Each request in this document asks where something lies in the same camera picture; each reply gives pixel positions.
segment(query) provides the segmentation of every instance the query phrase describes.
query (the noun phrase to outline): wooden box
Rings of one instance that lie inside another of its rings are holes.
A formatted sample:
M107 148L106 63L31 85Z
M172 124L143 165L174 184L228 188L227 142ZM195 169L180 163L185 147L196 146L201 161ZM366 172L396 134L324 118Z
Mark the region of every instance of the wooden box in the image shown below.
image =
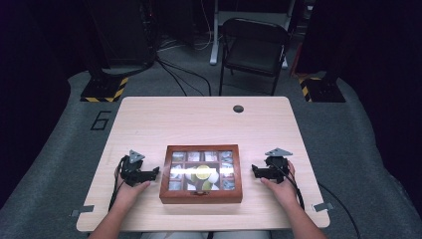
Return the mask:
M169 145L159 198L164 204L240 203L239 147Z

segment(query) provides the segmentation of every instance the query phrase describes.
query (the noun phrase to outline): hand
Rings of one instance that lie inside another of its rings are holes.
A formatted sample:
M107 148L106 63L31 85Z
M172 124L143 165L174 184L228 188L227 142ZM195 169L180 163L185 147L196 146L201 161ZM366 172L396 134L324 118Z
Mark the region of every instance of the hand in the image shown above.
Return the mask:
M291 180L294 180L295 168L290 161L288 161L288 164L289 170L292 174L288 176L291 178ZM295 204L299 205L295 187L288 179L284 178L283 182L277 184L265 177L261 177L261 182L273 191L274 196L276 196L276 199L284 208Z
M150 184L150 181L144 181L131 187L123 182L123 179L118 175L117 187L120 186L120 189L118 190L117 197L112 207L119 207L125 210L130 209L136 201L137 195L145 190Z

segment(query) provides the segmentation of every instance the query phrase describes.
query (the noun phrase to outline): black chair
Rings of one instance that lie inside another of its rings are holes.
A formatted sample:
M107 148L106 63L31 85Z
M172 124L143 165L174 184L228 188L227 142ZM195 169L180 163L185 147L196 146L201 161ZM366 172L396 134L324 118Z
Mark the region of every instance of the black chair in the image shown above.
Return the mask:
M274 78L273 96L288 49L288 32L277 24L232 18L224 22L222 34L219 96L224 85L224 68L230 69L232 75L237 70Z

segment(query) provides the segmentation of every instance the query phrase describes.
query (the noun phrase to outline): gray carpet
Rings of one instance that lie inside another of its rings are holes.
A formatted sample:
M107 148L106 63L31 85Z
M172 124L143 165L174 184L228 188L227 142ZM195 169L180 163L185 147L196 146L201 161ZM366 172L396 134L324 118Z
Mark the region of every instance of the gray carpet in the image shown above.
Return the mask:
M297 42L288 53L291 63ZM188 47L160 51L158 56L189 69L209 80L212 95L218 95L220 65L210 66L211 46L202 51ZM177 72L204 95L206 83ZM226 71L226 79L231 79ZM235 73L244 87L252 86L246 74ZM69 79L72 94L56 129L42 152L0 211L0 238L86 238L76 229L73 209L84 204L85 197L101 158L106 139L119 104L81 103L80 93L89 81L88 73ZM181 83L187 95L200 94ZM293 106L316 179L331 190L350 211L362 238L422 238L422 222L405 191L383 167L375 146L368 117L351 87L342 80L338 85L345 104L307 103L297 79L284 70L276 90L288 97ZM263 90L270 90L268 82ZM260 96L261 94L225 87L224 96ZM180 96L183 92L158 64L130 77L123 97ZM111 111L105 130L90 130L99 111ZM329 238L356 238L353 225L339 203L324 189L330 225L323 229ZM290 230L273 231L273 238L293 238ZM120 238L138 238L138 233L121 233Z

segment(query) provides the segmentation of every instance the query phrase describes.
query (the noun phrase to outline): wooden table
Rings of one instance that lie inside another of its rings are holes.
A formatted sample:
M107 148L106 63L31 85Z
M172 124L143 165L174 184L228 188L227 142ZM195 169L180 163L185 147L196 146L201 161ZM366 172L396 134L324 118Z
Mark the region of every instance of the wooden table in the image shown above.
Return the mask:
M244 108L235 113L233 106ZM314 171L295 120L283 97L125 98L105 145L85 205L93 212L80 215L77 228L94 231L106 216L113 172L131 149L145 155L142 170L163 168L168 145L238 144L243 201L235 204L162 204L161 175L139 195L125 218L123 231L224 231L289 228L283 208L269 189L255 178L251 164L266 167L265 152L276 147L290 151L296 180L307 214L318 227L326 227Z

